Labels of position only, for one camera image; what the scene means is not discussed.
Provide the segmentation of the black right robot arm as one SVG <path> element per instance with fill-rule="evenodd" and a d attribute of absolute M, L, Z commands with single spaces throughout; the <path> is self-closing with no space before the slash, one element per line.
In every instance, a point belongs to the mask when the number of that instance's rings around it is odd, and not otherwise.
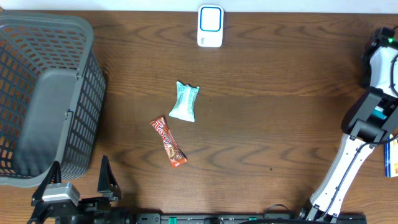
<path fill-rule="evenodd" d="M 297 215 L 315 223 L 337 223 L 346 193 L 360 167 L 373 152 L 389 144 L 397 129 L 397 28 L 373 32 L 361 61 L 365 93 L 341 122 L 343 132 L 338 153 L 323 182 Z"/>

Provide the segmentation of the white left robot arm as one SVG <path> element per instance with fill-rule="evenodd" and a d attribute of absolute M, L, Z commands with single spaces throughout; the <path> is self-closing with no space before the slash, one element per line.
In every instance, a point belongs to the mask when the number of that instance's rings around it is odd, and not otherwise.
<path fill-rule="evenodd" d="M 56 223 L 136 222 L 129 209 L 111 205 L 121 199 L 121 189 L 112 173 L 108 156 L 103 156 L 101 161 L 97 192 L 100 197 L 81 199 L 72 183 L 62 182 L 60 163 L 54 161 L 32 195 L 34 211 L 27 223 L 44 223 L 48 218 L 54 218 Z"/>

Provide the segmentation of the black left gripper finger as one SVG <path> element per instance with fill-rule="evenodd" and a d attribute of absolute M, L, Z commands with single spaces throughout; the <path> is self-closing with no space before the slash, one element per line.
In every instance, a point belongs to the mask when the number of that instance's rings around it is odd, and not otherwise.
<path fill-rule="evenodd" d="M 47 175 L 32 195 L 32 201 L 42 201 L 44 191 L 49 184 L 58 184 L 62 182 L 61 167 L 59 161 L 54 161 Z"/>
<path fill-rule="evenodd" d="M 103 156 L 99 172 L 97 192 L 110 201 L 119 201 L 121 199 L 121 189 L 113 175 L 108 156 Z"/>

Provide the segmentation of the red chocolate bar wrapper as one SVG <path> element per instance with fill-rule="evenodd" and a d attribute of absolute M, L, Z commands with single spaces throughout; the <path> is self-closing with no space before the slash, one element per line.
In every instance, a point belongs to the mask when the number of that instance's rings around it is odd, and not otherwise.
<path fill-rule="evenodd" d="M 187 162 L 185 154 L 179 148 L 177 142 L 175 141 L 172 133 L 167 125 L 164 116 L 160 116 L 150 122 L 150 125 L 158 132 L 159 136 L 162 138 L 164 144 L 164 149 L 170 160 L 173 168 L 176 168 Z"/>

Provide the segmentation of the yellow snack bag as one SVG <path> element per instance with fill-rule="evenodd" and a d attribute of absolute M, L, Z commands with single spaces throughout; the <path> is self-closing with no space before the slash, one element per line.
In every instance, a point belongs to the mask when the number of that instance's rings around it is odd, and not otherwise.
<path fill-rule="evenodd" d="M 397 139 L 384 145 L 384 162 L 386 177 L 397 177 Z"/>

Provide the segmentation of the light green wet wipes pack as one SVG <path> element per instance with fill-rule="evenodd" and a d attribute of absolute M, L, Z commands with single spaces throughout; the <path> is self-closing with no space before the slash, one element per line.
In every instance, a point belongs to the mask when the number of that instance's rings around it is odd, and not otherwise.
<path fill-rule="evenodd" d="M 181 119 L 188 122 L 195 122 L 194 105 L 200 87 L 192 87 L 189 84 L 176 82 L 177 100 L 169 113 L 170 117 Z"/>

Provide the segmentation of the blue mouthwash bottle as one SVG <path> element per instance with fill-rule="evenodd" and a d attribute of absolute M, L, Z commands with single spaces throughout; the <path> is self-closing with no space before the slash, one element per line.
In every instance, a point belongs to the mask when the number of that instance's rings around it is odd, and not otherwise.
<path fill-rule="evenodd" d="M 377 117 L 378 119 L 382 120 L 387 119 L 387 116 L 384 114 L 384 109 L 379 106 L 375 107 L 375 109 L 372 112 L 372 115 Z"/>

